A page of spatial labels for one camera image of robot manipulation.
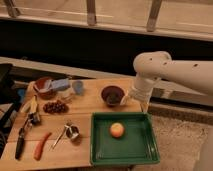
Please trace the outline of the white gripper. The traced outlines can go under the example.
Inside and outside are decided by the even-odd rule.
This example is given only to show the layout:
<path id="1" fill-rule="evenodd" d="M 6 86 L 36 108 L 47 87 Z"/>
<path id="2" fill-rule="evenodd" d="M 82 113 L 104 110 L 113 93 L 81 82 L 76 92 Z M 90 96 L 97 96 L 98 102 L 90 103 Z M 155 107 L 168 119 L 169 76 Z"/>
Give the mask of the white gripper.
<path id="1" fill-rule="evenodd" d="M 148 104 L 152 95 L 151 89 L 137 89 L 134 86 L 131 86 L 130 89 L 125 93 L 120 102 L 121 105 L 127 103 L 128 100 L 134 99 L 139 101 L 142 104 Z"/>

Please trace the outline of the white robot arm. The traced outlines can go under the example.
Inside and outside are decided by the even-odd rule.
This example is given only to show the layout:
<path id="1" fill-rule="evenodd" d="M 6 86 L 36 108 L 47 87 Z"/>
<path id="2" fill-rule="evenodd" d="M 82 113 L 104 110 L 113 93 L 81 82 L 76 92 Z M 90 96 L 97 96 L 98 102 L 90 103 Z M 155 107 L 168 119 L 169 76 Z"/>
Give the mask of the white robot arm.
<path id="1" fill-rule="evenodd" d="M 123 97 L 148 104 L 154 86 L 166 79 L 198 92 L 213 95 L 213 61 L 173 60 L 166 51 L 145 52 L 133 61 L 136 76 Z"/>

